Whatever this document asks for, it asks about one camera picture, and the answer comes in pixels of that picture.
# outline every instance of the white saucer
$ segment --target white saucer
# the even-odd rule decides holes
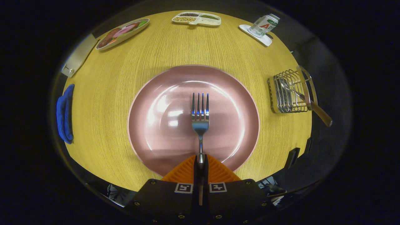
[[[250,36],[252,36],[253,38],[257,39],[259,42],[263,43],[265,46],[269,46],[270,44],[272,44],[272,40],[271,40],[267,35],[264,35],[262,38],[258,38],[258,37],[256,37],[256,36],[252,35],[252,34],[248,31],[248,29],[250,28],[249,25],[242,24],[242,25],[239,25],[239,28],[240,28],[242,31],[244,31],[245,33],[247,33],[248,35],[250,35]]]

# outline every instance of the fork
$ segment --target fork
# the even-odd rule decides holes
[[[206,100],[206,111],[204,111],[204,93],[202,93],[201,109],[200,109],[200,93],[197,97],[197,110],[194,107],[194,93],[192,98],[192,128],[199,135],[199,154],[197,155],[197,162],[202,169],[204,165],[203,153],[203,135],[208,130],[210,125],[210,112],[208,109],[208,93]]]

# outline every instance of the pink plate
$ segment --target pink plate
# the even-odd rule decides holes
[[[238,80],[210,66],[173,67],[139,90],[128,114],[128,136],[134,152],[161,176],[198,154],[198,136],[190,118],[192,94],[198,92],[209,93],[210,126],[204,134],[205,154],[234,171],[256,146],[260,132],[258,110]]]

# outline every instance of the wooden table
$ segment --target wooden table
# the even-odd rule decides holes
[[[300,147],[301,155],[311,134],[311,112],[276,114],[269,100],[267,78],[297,66],[286,46],[270,32],[274,39],[265,47],[238,27],[251,22],[219,13],[209,12],[221,17],[219,27],[175,24],[171,19],[179,12],[147,16],[150,24],[142,32],[109,50],[93,49],[68,78],[64,89],[75,84],[74,139],[66,145],[71,157],[99,178],[133,191],[150,178],[160,179],[129,144],[128,111],[148,80],[184,64],[220,68],[236,77],[255,99],[260,137],[249,160],[235,171],[240,178],[258,181],[277,172],[295,147]]]

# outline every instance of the blue towel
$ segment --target blue towel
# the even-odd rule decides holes
[[[71,106],[72,106],[72,94],[74,92],[74,84],[68,86],[65,90],[64,95],[58,98],[57,100],[57,127],[58,133],[62,140],[66,143],[71,144],[73,135],[72,135],[72,120],[71,120]]]

